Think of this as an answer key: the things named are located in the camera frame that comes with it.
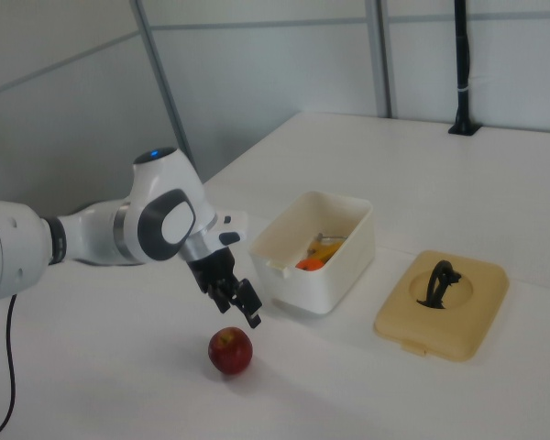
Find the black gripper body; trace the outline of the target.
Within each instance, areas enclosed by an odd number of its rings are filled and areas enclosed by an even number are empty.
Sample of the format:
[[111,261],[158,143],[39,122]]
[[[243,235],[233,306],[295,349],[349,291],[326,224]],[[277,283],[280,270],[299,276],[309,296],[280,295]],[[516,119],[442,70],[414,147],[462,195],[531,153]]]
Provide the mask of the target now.
[[231,294],[237,285],[234,275],[235,259],[228,247],[216,250],[206,258],[190,261],[187,265],[203,293],[218,289]]

